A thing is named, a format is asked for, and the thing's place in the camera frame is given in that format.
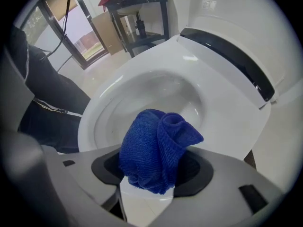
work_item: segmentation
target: blue cloth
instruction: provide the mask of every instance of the blue cloth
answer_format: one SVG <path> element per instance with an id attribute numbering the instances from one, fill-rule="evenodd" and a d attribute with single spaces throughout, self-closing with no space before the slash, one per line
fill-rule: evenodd
<path id="1" fill-rule="evenodd" d="M 123 139 L 119 167 L 131 185 L 164 194 L 175 185 L 186 147 L 201 141 L 202 135 L 179 114 L 146 109 Z"/>

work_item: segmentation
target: toilet seat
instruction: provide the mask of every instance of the toilet seat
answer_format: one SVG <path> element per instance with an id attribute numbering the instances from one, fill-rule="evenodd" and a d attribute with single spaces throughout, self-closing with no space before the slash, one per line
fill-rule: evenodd
<path id="1" fill-rule="evenodd" d="M 197 43 L 193 52 L 189 41 L 172 37 L 132 58 L 100 86 L 80 122 L 80 151 L 122 143 L 136 114 L 155 105 L 165 112 L 179 110 L 175 113 L 205 139 L 197 147 L 245 158 L 268 120 L 270 104 L 259 109 L 218 70 L 233 67 L 228 60 Z M 241 79 L 243 87 L 251 86 L 245 76 Z"/>

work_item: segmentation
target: floor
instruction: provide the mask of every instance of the floor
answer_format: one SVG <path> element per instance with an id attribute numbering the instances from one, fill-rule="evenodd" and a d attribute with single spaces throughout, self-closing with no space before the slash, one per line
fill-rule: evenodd
<path id="1" fill-rule="evenodd" d="M 129 53 L 120 51 L 95 62 L 84 71 L 82 90 L 93 97 L 97 88 L 130 58 Z M 301 163 L 296 156 L 303 155 L 302 88 L 303 80 L 272 105 L 270 118 L 246 158 L 248 164 L 256 167 L 284 192 L 291 188 L 296 176 L 294 173 Z M 138 227 L 148 226 L 171 202 L 169 199 L 143 199 L 126 193 L 122 193 L 122 201 L 128 222 Z"/>

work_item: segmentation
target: door frame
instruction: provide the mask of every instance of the door frame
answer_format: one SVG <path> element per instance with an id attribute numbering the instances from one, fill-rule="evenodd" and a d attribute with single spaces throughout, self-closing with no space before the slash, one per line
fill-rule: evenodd
<path id="1" fill-rule="evenodd" d="M 85 70 L 88 66 L 90 66 L 92 63 L 94 63 L 96 60 L 98 60 L 102 56 L 108 54 L 108 50 L 105 47 L 100 35 L 96 31 L 95 26 L 92 23 L 91 15 L 90 15 L 87 7 L 85 6 L 83 0 L 77 0 L 77 2 L 79 3 L 82 11 L 84 12 L 84 14 L 85 14 L 85 16 L 86 16 L 86 18 L 87 18 L 87 20 L 90 24 L 90 26 L 92 27 L 92 29 L 95 32 L 98 40 L 101 42 L 101 44 L 104 48 L 101 52 L 99 52 L 98 54 L 96 54 L 95 56 L 90 58 L 89 60 L 86 60 L 82 56 L 82 54 L 77 50 L 77 48 L 74 46 L 74 44 L 70 41 L 70 39 L 67 37 L 67 35 L 64 35 L 62 43 L 67 48 L 67 50 L 72 54 L 72 56 L 75 58 L 75 60 L 80 64 L 80 66 Z M 51 9 L 48 7 L 46 0 L 40 0 L 37 3 L 37 6 L 41 10 L 41 13 L 44 16 L 44 18 L 46 19 L 49 26 L 52 28 L 52 30 L 55 32 L 55 34 L 58 36 L 58 38 L 61 39 L 62 34 L 63 34 L 64 31 L 61 28 L 61 26 L 59 25 L 59 23 L 57 22 L 57 20 L 56 20 L 55 16 L 53 15 Z"/>

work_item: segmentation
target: toilet bowl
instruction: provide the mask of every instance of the toilet bowl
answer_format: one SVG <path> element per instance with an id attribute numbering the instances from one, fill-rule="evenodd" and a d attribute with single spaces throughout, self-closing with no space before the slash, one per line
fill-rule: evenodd
<path id="1" fill-rule="evenodd" d="M 205 139 L 196 147 L 243 160 L 268 120 L 268 95 L 274 91 L 267 93 L 272 88 L 264 74 L 263 81 L 255 81 L 255 74 L 262 73 L 259 67 L 243 70 L 236 63 L 243 52 L 230 58 L 216 47 L 221 38 L 215 37 L 217 43 L 206 34 L 213 43 L 206 45 L 205 34 L 199 33 L 185 29 L 132 58 L 101 85 L 80 122 L 80 151 L 121 144 L 137 114 L 153 108 L 178 113 L 191 123 Z M 121 191 L 145 198 L 172 197 L 172 191 L 163 196 L 135 189 L 125 179 Z"/>

